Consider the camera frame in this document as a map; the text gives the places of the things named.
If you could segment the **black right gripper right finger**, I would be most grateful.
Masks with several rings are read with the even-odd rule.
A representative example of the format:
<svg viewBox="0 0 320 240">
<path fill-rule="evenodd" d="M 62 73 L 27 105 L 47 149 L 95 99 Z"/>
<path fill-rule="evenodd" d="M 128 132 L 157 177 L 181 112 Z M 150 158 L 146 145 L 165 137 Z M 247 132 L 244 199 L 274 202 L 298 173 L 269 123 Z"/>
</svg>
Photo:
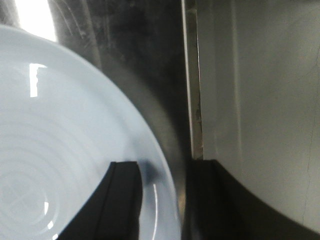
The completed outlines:
<svg viewBox="0 0 320 240">
<path fill-rule="evenodd" d="M 318 240 L 320 235 L 274 210 L 216 160 L 186 169 L 186 240 Z"/>
</svg>

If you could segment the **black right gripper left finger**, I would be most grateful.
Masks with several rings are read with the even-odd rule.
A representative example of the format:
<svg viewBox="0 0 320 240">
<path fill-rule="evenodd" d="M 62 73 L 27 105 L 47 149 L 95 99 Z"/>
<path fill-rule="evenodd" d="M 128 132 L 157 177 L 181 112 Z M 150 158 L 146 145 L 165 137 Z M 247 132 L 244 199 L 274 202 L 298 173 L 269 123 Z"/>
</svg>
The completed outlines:
<svg viewBox="0 0 320 240">
<path fill-rule="evenodd" d="M 84 206 L 59 234 L 60 240 L 137 240 L 142 176 L 135 161 L 111 162 Z"/>
</svg>

